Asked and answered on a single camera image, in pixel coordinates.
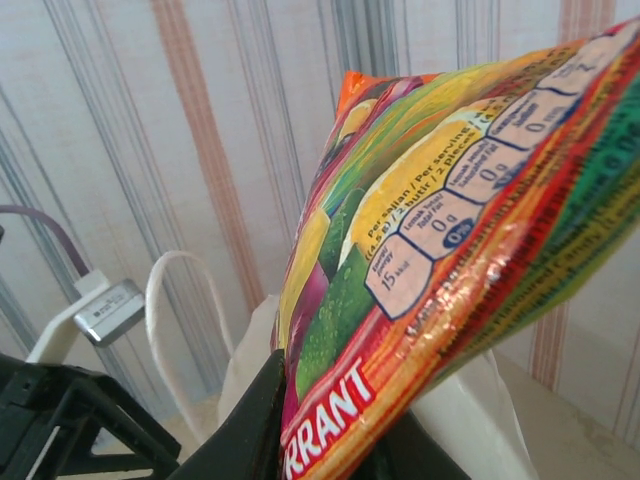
usb connector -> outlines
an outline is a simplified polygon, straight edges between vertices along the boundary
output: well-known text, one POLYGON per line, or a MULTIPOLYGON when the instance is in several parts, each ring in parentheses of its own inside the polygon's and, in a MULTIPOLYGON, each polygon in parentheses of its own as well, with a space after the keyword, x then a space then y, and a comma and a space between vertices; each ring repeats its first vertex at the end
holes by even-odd
POLYGON ((97 347, 105 347, 144 317, 144 295, 133 280, 109 288, 73 317, 80 331, 97 347))

gray stripe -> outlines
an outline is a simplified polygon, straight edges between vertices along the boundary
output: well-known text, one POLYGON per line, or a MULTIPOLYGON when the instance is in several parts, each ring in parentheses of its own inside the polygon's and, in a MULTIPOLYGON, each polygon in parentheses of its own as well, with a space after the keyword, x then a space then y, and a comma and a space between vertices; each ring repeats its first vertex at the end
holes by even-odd
MULTIPOLYGON (((89 49, 86 34, 70 2, 44 0, 44 3, 80 92, 87 102, 121 192, 144 239, 149 259, 156 260, 166 250, 184 249, 185 240, 168 203, 168 194, 157 170, 149 140, 99 9, 95 8, 93 2, 85 3, 91 22, 88 33, 95 36, 99 45, 96 51, 94 46, 89 49), (95 58, 102 59, 103 63, 97 64, 95 58), (125 159, 126 148, 131 153, 125 159), (143 170, 144 183, 133 182, 128 170, 131 162, 137 162, 143 170)), ((215 332, 217 325, 205 325, 197 319, 214 317, 213 304, 191 267, 179 268, 178 271, 172 270, 165 277, 164 287, 176 318, 186 320, 179 321, 179 327, 206 393, 212 393, 219 390, 222 383, 226 371, 226 353, 222 356, 217 353, 224 351, 220 335, 215 332)), ((124 346, 118 342, 115 347, 99 352, 107 370, 138 400, 142 400, 140 387, 146 385, 145 389, 155 397, 150 401, 151 411, 157 411, 159 405, 167 403, 160 398, 164 395, 156 388, 133 345, 133 354, 128 361, 139 364, 144 375, 132 377, 118 353, 118 345, 119 348, 124 346)))
POLYGON ((373 76, 398 74, 391 0, 332 0, 331 11, 344 71, 373 76))
MULTIPOLYGON (((15 110, 13 109, 1 85, 0 99, 2 100, 2 105, 9 113, 9 118, 14 121, 16 126, 18 126, 18 130, 23 134, 20 140, 22 143, 30 145, 31 141, 24 135, 24 128, 21 126, 19 118, 15 115, 15 110)), ((29 152, 32 153, 32 155, 35 154, 33 146, 29 147, 29 152)), ((31 161, 34 159, 37 159, 37 155, 33 156, 31 161)), ((5 136, 4 131, 0 130, 0 170, 4 174, 0 177, 0 182, 5 186, 12 202, 43 210, 42 204, 38 201, 37 195, 31 188, 29 180, 22 170, 21 162, 24 162, 24 159, 18 159, 9 139, 5 136)), ((67 300, 77 300, 79 295, 73 286, 73 283, 77 278, 77 274, 72 273, 73 268, 71 267, 71 263, 67 256, 61 252, 61 248, 57 241, 54 240, 47 227, 42 225, 39 221, 26 218, 24 221, 35 240, 38 249, 51 268, 56 280, 60 284, 67 300)))
POLYGON ((8 285, 3 278, 0 277, 0 311, 5 318, 4 323, 7 325, 16 343, 25 356, 33 349, 36 344, 37 332, 33 328, 26 312, 20 307, 18 300, 15 298, 8 285))
POLYGON ((291 248, 306 194, 269 9, 265 0, 251 3, 246 18, 235 0, 229 1, 229 7, 260 145, 291 248))

orange stripe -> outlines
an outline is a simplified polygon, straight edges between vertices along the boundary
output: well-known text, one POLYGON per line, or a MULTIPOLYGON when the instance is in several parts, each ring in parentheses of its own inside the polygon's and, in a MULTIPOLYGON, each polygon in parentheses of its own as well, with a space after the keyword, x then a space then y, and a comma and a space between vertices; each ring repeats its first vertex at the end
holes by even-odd
MULTIPOLYGON (((565 43, 595 35, 613 23, 615 0, 563 0, 558 41, 565 43)), ((549 312, 536 326, 531 374, 555 390, 560 378, 569 302, 549 312)))
POLYGON ((184 5, 181 0, 154 0, 152 5, 169 69, 198 152, 209 197, 226 245, 231 251, 244 297, 253 310, 264 299, 264 293, 184 5))

white loop handle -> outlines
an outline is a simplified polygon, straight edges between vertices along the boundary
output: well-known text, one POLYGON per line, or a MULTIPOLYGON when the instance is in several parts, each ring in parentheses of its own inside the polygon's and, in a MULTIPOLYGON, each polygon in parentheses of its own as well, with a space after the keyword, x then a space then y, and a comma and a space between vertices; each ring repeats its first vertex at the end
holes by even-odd
POLYGON ((213 302, 218 315, 218 322, 220 325, 220 331, 222 332, 222 340, 224 346, 227 349, 229 357, 233 355, 233 343, 231 341, 231 335, 229 334, 229 328, 227 325, 227 319, 222 308, 222 297, 218 288, 216 287, 213 275, 207 268, 207 264, 200 257, 190 252, 184 251, 170 251, 162 255, 155 263, 151 272, 149 273, 149 281, 147 282, 147 288, 145 292, 145 308, 146 308, 146 327, 147 338, 149 339, 149 346, 151 347, 151 355, 156 363, 160 377, 166 384, 169 392, 173 395, 173 399, 176 402, 178 410, 187 422, 187 426, 195 436, 196 440, 202 445, 207 440, 207 434, 202 429, 202 423, 198 422, 196 414, 191 407, 187 394, 180 384, 177 375, 168 365, 166 359, 163 357, 160 351, 160 342, 158 341, 157 332, 157 316, 158 316, 158 294, 162 287, 162 277, 164 271, 167 268, 167 264, 175 258, 187 258, 193 260, 193 262, 200 268, 204 274, 207 282, 209 283, 209 289, 213 295, 213 302))

colorful plastic packaging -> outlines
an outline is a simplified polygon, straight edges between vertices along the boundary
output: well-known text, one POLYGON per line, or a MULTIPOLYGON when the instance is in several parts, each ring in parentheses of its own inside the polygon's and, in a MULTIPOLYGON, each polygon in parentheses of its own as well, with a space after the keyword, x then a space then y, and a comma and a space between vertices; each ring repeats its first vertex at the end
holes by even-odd
POLYGON ((347 75, 274 331, 283 478, 347 476, 420 392, 631 233, 639 30, 453 73, 347 75))

